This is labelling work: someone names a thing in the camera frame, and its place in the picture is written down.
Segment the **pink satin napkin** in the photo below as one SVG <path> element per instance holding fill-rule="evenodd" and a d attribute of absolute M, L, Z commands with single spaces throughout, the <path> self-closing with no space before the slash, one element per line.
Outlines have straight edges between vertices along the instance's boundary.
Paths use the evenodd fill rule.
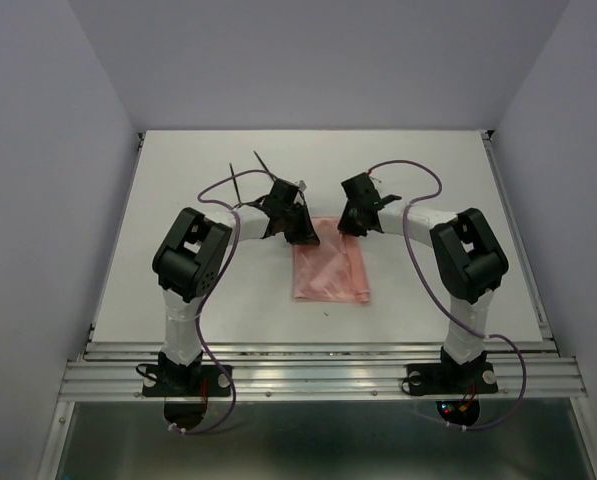
<path fill-rule="evenodd" d="M 292 247 L 294 299 L 368 304 L 371 292 L 358 239 L 340 233 L 334 217 L 317 217 L 313 226 L 320 243 Z"/>

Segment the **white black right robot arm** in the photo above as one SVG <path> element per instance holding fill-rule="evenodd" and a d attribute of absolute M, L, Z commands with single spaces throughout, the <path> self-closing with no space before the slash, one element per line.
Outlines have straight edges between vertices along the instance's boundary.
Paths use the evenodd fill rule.
<path fill-rule="evenodd" d="M 509 262 L 483 212 L 425 208 L 422 202 L 440 195 L 419 196 L 405 203 L 398 195 L 383 197 L 367 173 L 342 182 L 346 203 L 338 230 L 364 237 L 369 232 L 397 235 L 423 288 L 449 319 L 438 366 L 441 384 L 460 390 L 474 378 L 473 366 L 485 360 L 485 326 L 494 291 L 501 286 Z M 413 250 L 418 242 L 432 249 L 440 280 L 450 296 L 445 307 L 424 276 Z"/>

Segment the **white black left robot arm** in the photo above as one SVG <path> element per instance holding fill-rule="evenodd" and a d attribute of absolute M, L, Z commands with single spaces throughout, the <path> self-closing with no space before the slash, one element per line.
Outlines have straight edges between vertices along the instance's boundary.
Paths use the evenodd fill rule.
<path fill-rule="evenodd" d="M 190 207 L 178 214 L 152 261 L 166 308 L 158 367 L 177 393 L 191 393 L 200 384 L 200 314 L 235 249 L 241 242 L 277 234 L 290 245 L 320 243 L 303 188 L 281 179 L 260 199 L 227 206 L 213 216 Z"/>

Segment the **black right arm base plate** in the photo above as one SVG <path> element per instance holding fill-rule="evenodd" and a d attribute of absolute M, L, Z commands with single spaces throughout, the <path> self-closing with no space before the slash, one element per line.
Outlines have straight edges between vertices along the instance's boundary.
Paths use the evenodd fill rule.
<path fill-rule="evenodd" d="M 499 391 L 493 366 L 487 362 L 475 367 L 414 363 L 407 364 L 405 369 L 401 390 L 415 397 L 462 395 L 472 389 L 475 389 L 476 394 L 495 394 Z"/>

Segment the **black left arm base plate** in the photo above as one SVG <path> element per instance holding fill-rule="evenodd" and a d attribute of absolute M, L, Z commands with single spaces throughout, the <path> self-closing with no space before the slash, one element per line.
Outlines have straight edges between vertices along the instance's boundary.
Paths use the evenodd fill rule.
<path fill-rule="evenodd" d="M 139 364 L 136 371 L 143 380 L 141 394 L 147 398 L 227 398 L 232 394 L 230 382 L 213 364 L 191 366 L 184 373 Z"/>

